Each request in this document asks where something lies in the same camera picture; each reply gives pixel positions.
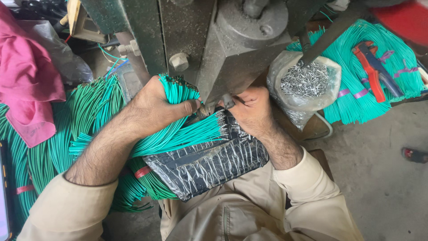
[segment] right hand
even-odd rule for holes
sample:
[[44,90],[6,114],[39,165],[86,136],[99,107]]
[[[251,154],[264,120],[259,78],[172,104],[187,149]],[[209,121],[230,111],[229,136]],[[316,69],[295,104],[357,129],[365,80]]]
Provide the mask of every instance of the right hand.
[[242,101],[234,97],[235,106],[229,111],[238,124],[259,140],[269,138],[277,125],[270,108],[269,91],[265,87],[249,87],[237,96]]

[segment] bundle of teal wires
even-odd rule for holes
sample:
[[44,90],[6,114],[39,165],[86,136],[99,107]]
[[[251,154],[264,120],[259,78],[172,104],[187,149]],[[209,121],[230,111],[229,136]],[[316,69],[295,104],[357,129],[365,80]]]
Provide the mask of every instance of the bundle of teal wires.
[[[324,29],[309,33],[311,43],[314,44]],[[344,124],[360,124],[385,114],[390,108],[390,102],[397,102],[404,98],[411,98],[421,95],[424,84],[419,72],[404,72],[399,77],[394,78],[404,96],[394,98],[392,94],[382,85],[386,101],[377,103],[368,82],[362,83],[368,78],[357,57],[352,53],[352,48],[362,41],[373,41],[378,47],[376,58],[380,58],[387,51],[394,53],[385,60],[383,66],[387,72],[394,76],[399,70],[416,67],[416,57],[410,47],[403,40],[389,32],[381,24],[371,24],[359,19],[350,26],[339,38],[337,38],[322,54],[337,62],[342,67],[342,82],[340,90],[350,90],[351,93],[337,98],[330,106],[324,109],[325,118],[328,122],[342,121]],[[294,42],[287,46],[289,51],[301,51],[300,43]],[[368,89],[369,93],[355,98],[353,95]]]
[[[160,78],[171,104],[197,99],[196,88],[182,78]],[[8,143],[12,159],[11,183],[13,188],[34,186],[33,190],[13,197],[17,232],[29,216],[29,210],[46,185],[57,174],[66,171],[94,136],[124,106],[125,100],[116,75],[99,77],[91,83],[80,84],[66,92],[65,102],[52,103],[53,119],[57,133],[49,140],[28,149],[24,141],[7,121],[8,107],[0,105],[0,139]],[[174,151],[190,145],[222,139],[225,134],[224,114],[216,112],[208,118],[183,127],[188,117],[170,124],[138,142],[131,159],[119,176],[110,211],[140,212],[148,204],[135,205],[136,200],[150,196],[152,199],[176,199],[176,195],[153,171],[135,176],[146,167],[141,156]]]

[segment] plastic wrap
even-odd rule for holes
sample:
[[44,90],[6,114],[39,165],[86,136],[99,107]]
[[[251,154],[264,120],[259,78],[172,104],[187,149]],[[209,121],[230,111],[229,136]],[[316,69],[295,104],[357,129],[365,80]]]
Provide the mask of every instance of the plastic wrap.
[[318,97],[284,94],[281,90],[281,78],[287,75],[288,69],[296,65],[302,56],[302,52],[283,51],[272,62],[267,75],[267,88],[270,95],[300,131],[303,131],[306,123],[316,111],[324,109],[337,99],[342,77],[340,65],[329,58],[319,56],[314,62],[325,65],[328,73],[325,94]]
[[228,111],[225,114],[229,141],[206,142],[144,157],[182,201],[262,167],[269,160],[263,144],[244,133]]
[[71,48],[58,37],[49,21],[20,20],[18,24],[49,52],[52,63],[61,74],[65,84],[81,84],[94,79],[88,64],[73,54]]

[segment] black plastic sheet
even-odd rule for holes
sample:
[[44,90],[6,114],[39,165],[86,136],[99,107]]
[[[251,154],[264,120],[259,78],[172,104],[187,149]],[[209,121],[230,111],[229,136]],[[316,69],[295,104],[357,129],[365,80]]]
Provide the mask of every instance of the black plastic sheet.
[[242,131],[228,111],[225,114],[228,140],[144,157],[147,165],[182,201],[262,167],[269,160],[263,144]]

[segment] purple strap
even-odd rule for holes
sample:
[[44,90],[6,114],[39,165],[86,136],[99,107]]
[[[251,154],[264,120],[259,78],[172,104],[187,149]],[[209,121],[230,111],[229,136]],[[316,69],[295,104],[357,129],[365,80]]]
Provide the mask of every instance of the purple strap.
[[397,71],[397,72],[394,74],[394,78],[398,78],[398,77],[400,77],[400,74],[401,74],[401,73],[404,73],[404,72],[411,73],[411,72],[418,71],[418,67],[413,67],[413,68],[411,68],[411,69],[407,68],[406,60],[405,60],[405,59],[403,59],[403,63],[404,63],[404,69],[401,69],[401,70]]
[[344,96],[346,94],[349,94],[350,92],[351,91],[349,89],[341,90],[341,91],[339,91],[339,94],[337,95],[337,98],[342,97],[342,96]]
[[386,52],[382,55],[382,57],[378,58],[378,60],[379,60],[380,62],[382,62],[383,64],[386,64],[386,63],[385,63],[385,60],[386,60],[386,59],[389,59],[389,57],[390,57],[393,53],[394,53],[394,51],[393,51],[393,50],[388,50],[388,51],[386,51]]
[[362,91],[360,91],[360,92],[356,93],[356,94],[354,95],[354,98],[355,98],[355,99],[361,98],[361,97],[365,96],[368,92],[369,92],[369,90],[368,90],[368,89],[363,89]]

